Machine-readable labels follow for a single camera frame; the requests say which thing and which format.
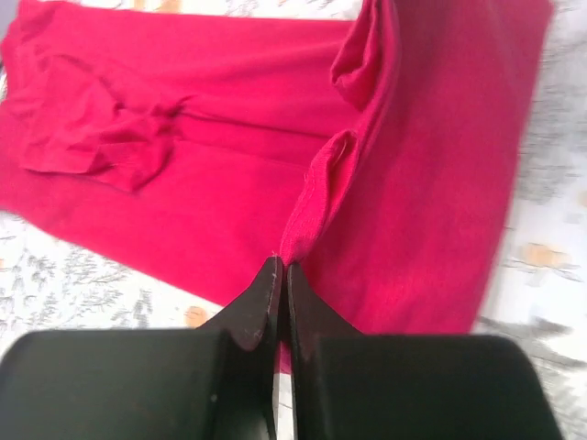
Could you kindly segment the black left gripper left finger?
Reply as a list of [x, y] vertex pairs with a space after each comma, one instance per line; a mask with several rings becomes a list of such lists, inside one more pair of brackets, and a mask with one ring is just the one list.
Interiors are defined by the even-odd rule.
[[1, 362], [4, 439], [273, 439], [281, 262], [195, 329], [53, 330]]

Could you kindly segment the magenta t shirt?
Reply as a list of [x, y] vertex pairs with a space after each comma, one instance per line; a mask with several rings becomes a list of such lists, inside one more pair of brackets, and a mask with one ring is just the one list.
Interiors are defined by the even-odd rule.
[[548, 1], [357, 19], [23, 1], [1, 45], [1, 206], [207, 300], [299, 262], [366, 333], [471, 329]]

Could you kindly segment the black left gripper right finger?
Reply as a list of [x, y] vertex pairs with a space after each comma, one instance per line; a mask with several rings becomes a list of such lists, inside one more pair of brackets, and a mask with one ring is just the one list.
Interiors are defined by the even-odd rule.
[[493, 335], [364, 335], [287, 274], [298, 439], [558, 439], [528, 357]]

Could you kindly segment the floral table mat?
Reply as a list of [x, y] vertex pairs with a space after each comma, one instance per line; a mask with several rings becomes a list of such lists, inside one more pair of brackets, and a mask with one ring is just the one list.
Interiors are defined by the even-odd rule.
[[[475, 331], [537, 369], [563, 435], [586, 436], [586, 4], [558, 1], [517, 189]], [[1, 215], [1, 346], [52, 328], [197, 326], [219, 306]]]

